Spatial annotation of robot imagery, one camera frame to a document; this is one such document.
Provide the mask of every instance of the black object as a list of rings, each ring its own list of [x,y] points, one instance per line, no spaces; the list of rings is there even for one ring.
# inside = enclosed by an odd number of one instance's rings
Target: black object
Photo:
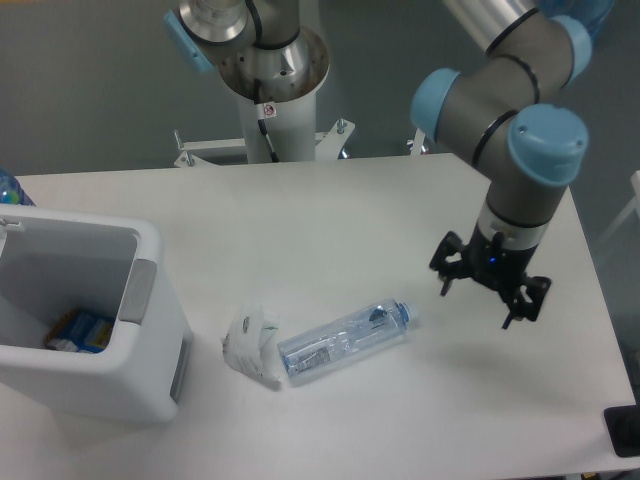
[[[640,456],[640,406],[607,408],[604,420],[616,455],[622,458]]]
[[[525,269],[536,247],[528,250],[502,248],[504,234],[498,232],[488,241],[477,225],[468,245],[454,232],[449,232],[440,242],[429,268],[438,272],[444,282],[440,294],[445,296],[455,279],[472,278],[485,287],[498,292],[509,307],[509,314],[502,328],[507,329],[513,320],[538,319],[544,297],[551,286],[547,277],[529,277]],[[460,254],[460,259],[448,258]]]

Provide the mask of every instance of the blue bottle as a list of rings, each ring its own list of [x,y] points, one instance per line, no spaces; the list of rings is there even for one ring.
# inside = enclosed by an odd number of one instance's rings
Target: blue bottle
[[[538,8],[547,17],[569,15],[580,21],[591,35],[591,43],[596,41],[614,4],[615,0],[538,0]]]
[[[293,379],[402,335],[415,317],[414,306],[390,298],[280,342],[278,350]]]
[[[35,206],[29,195],[24,193],[20,182],[8,172],[0,168],[0,203]]]

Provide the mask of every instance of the bottle cap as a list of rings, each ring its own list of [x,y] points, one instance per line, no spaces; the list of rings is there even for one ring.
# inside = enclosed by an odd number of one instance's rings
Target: bottle cap
[[[409,323],[411,320],[418,318],[418,306],[413,302],[401,302],[398,303],[400,314],[405,323]]]

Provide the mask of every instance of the metal bolt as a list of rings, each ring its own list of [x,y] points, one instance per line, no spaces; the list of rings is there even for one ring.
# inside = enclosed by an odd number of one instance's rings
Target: metal bolt
[[[409,151],[413,150],[413,139],[407,140],[407,148],[409,149]],[[420,153],[422,155],[426,155],[427,153],[429,153],[429,149],[426,147],[426,145],[422,144],[422,146],[420,147]]]
[[[182,143],[182,140],[180,139],[180,132],[178,132],[178,130],[174,130],[173,136],[176,137],[176,145],[178,147],[178,150],[184,150],[184,145]]]
[[[196,162],[191,156],[191,152],[189,150],[185,150],[184,153],[187,154],[187,165],[189,165],[190,167],[193,167],[196,164]]]
[[[185,156],[187,157],[187,165],[193,167],[196,162],[193,159],[191,152],[184,148],[184,143],[182,143],[182,139],[180,138],[180,132],[178,132],[178,130],[174,130],[173,136],[176,138],[176,146],[178,147],[178,151],[180,153],[184,152]]]
[[[344,118],[341,118],[340,120],[338,120],[338,134],[342,135],[345,128],[347,128],[347,122]]]

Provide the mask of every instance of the cable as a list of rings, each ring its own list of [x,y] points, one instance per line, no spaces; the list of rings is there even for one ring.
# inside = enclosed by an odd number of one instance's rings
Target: cable
[[[260,80],[255,78],[253,80],[253,103],[254,105],[258,105],[260,103]],[[271,137],[269,136],[269,132],[267,131],[267,124],[264,119],[258,120],[258,128],[260,129],[260,133],[264,136],[265,143],[267,144],[267,149],[269,150],[269,156],[271,157],[271,161],[273,163],[280,163],[280,158],[278,158],[278,154],[273,148],[273,142],[271,141]]]

